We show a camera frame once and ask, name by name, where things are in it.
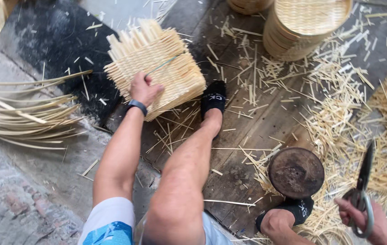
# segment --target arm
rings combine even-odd
[[[131,82],[130,94],[146,107],[163,91],[162,85],[150,86],[152,79],[145,73],[136,74]],[[135,172],[140,156],[140,136],[144,115],[132,107],[114,133],[101,158],[93,186],[93,206],[114,197],[131,200]]]
[[[340,218],[343,224],[348,225],[349,219],[353,218],[355,224],[361,229],[366,229],[366,217],[361,211],[356,209],[348,200],[341,198],[334,199],[339,207]],[[387,245],[387,217],[382,211],[381,205],[372,201],[373,216],[375,224],[372,234],[367,240],[373,245]]]

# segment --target round bamboo basket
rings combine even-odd
[[[241,14],[254,14],[267,9],[274,0],[226,0],[229,6]]]
[[[0,31],[19,0],[0,0]]]
[[[349,17],[352,0],[278,0],[264,26],[263,45],[277,59],[310,54]]]

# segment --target foot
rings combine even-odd
[[[212,82],[201,97],[201,126],[212,127],[214,137],[222,126],[222,115],[225,109],[226,84],[224,81]]]
[[[262,233],[273,228],[276,222],[287,223],[289,227],[301,225],[310,216],[313,205],[314,201],[311,197],[302,200],[287,198],[274,209],[261,213],[255,220],[255,224]]]
[[[218,108],[212,108],[204,115],[204,121],[201,123],[201,127],[210,128],[215,138],[222,126],[222,112]]]

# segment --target green string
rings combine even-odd
[[[166,61],[165,63],[163,63],[163,64],[159,65],[158,67],[156,67],[154,70],[148,72],[148,73],[145,75],[144,78],[146,78],[146,77],[147,77],[149,74],[151,74],[152,72],[155,72],[156,70],[160,69],[160,68],[161,68],[162,66],[164,66],[165,64],[168,64],[169,62],[171,62],[171,61],[174,60],[175,58],[179,57],[180,55],[182,55],[182,54],[178,54],[178,55],[172,57],[171,59],[169,59],[169,60]]]

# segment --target ck logo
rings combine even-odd
[[[307,216],[308,214],[308,210],[307,208],[305,207],[305,203],[302,201],[302,204],[299,206],[301,208],[301,211],[302,211],[302,217],[305,217]]]
[[[209,100],[212,100],[212,99],[222,100],[222,97],[221,96],[210,96]]]

